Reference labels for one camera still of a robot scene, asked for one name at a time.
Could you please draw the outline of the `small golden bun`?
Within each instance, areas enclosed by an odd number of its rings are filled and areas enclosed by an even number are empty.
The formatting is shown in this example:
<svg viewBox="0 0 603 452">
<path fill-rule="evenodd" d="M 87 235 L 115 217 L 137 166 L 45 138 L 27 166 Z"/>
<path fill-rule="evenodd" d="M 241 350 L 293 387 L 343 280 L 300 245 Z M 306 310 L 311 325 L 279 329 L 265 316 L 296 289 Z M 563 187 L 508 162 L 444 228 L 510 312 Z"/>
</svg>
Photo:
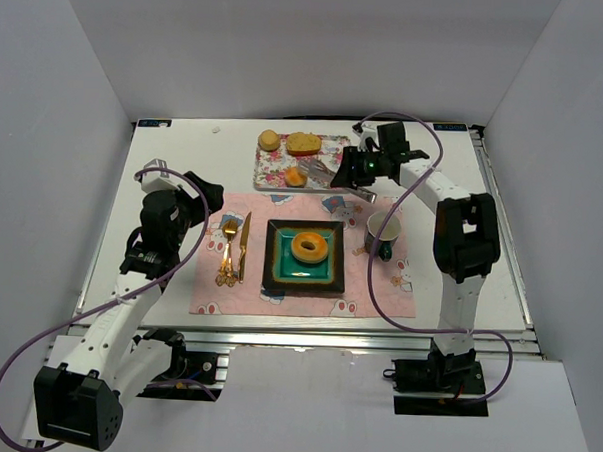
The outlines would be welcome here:
<svg viewBox="0 0 603 452">
<path fill-rule="evenodd" d="M 297 167 L 289 167 L 284 172 L 284 183 L 291 188 L 304 187 L 307 181 L 308 176 Z"/>
</svg>

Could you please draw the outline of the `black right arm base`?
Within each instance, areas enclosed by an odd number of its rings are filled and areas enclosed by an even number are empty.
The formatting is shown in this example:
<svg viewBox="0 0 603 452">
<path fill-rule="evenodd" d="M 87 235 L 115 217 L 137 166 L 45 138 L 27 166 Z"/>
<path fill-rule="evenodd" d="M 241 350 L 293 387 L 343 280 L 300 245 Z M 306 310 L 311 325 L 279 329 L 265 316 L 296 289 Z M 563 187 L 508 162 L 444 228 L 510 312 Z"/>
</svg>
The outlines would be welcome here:
<svg viewBox="0 0 603 452">
<path fill-rule="evenodd" d="M 466 372 L 438 381 L 425 359 L 397 359 L 382 371 L 393 385 L 394 413 L 423 417 L 488 417 L 486 400 L 475 402 L 486 391 L 481 363 Z"/>
</svg>

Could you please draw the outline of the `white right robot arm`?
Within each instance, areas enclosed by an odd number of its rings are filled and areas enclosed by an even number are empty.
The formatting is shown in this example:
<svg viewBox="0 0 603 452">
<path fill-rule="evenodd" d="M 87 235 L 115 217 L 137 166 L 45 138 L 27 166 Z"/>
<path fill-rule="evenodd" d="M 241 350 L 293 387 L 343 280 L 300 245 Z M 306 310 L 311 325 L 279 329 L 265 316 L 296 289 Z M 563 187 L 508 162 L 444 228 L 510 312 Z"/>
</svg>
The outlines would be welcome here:
<svg viewBox="0 0 603 452">
<path fill-rule="evenodd" d="M 398 121 L 368 129 L 353 126 L 356 146 L 346 147 L 332 187 L 360 189 L 380 177 L 418 197 L 435 216 L 433 258 L 442 274 L 440 320 L 431 333 L 430 357 L 448 373 L 475 362 L 474 323 L 485 278 L 501 254 L 492 195 L 458 187 L 438 170 L 439 159 L 413 150 Z"/>
</svg>

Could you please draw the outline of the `orange ring doughnut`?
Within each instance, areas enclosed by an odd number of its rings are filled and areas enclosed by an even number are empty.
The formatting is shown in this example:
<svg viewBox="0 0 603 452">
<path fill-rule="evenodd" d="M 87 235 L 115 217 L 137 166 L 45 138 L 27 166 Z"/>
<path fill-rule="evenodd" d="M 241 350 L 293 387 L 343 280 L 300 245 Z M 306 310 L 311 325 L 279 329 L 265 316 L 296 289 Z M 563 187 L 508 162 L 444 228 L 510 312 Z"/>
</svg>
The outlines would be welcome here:
<svg viewBox="0 0 603 452">
<path fill-rule="evenodd" d="M 329 245 L 322 235 L 313 231 L 305 231 L 293 238 L 290 249 L 296 260 L 318 264 L 326 259 Z"/>
</svg>

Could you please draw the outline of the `steel serving tongs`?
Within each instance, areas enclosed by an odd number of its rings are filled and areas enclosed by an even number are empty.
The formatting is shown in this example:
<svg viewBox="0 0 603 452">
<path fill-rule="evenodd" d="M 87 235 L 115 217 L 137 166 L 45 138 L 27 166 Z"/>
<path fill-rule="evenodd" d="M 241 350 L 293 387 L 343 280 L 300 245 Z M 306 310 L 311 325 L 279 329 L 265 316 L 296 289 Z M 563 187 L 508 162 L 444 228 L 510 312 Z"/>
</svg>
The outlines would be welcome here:
<svg viewBox="0 0 603 452">
<path fill-rule="evenodd" d="M 306 158 L 300 160 L 297 164 L 297 169 L 299 172 L 308 179 L 313 179 L 315 182 L 324 183 L 327 187 L 330 187 L 330 183 L 334 180 L 336 173 L 332 171 L 328 167 L 326 167 L 320 160 L 315 158 Z M 344 188 L 344 191 L 357 196 L 359 199 L 362 199 L 370 204 L 374 204 L 377 199 L 377 194 L 369 191 L 365 188 L 352 188 L 347 187 Z"/>
</svg>

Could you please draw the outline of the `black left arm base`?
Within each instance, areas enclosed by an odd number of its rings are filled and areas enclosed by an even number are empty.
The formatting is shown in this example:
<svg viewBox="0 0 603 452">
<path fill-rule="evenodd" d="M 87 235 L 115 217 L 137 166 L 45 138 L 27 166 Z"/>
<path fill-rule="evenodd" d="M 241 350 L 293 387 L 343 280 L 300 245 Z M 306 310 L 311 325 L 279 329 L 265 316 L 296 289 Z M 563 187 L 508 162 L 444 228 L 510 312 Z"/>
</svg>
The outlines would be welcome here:
<svg viewBox="0 0 603 452">
<path fill-rule="evenodd" d="M 190 350 L 184 338 L 181 332 L 172 328 L 149 329 L 144 334 L 132 337 L 130 352 L 135 352 L 140 343 L 146 340 L 165 343 L 172 349 L 169 367 L 152 379 L 160 386 L 148 385 L 138 394 L 139 397 L 213 402 L 200 385 L 204 385 L 215 398 L 220 397 L 221 389 L 215 388 L 222 381 L 217 376 L 220 355 L 214 351 Z"/>
</svg>

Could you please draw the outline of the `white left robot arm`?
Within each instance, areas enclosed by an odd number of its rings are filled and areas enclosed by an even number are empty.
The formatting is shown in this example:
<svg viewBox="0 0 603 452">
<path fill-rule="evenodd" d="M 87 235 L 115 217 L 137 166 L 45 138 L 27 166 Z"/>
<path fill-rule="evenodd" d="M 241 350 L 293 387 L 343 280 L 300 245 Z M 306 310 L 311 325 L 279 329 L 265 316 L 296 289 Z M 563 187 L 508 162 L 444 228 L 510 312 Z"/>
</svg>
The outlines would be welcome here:
<svg viewBox="0 0 603 452">
<path fill-rule="evenodd" d="M 136 336 L 143 317 L 183 266 L 190 228 L 221 210 L 224 189 L 194 172 L 163 167 L 137 173 L 145 194 L 115 287 L 72 351 L 33 382 L 41 436 L 104 451 L 121 429 L 126 406 L 162 374 L 176 373 L 183 336 L 174 330 Z"/>
</svg>

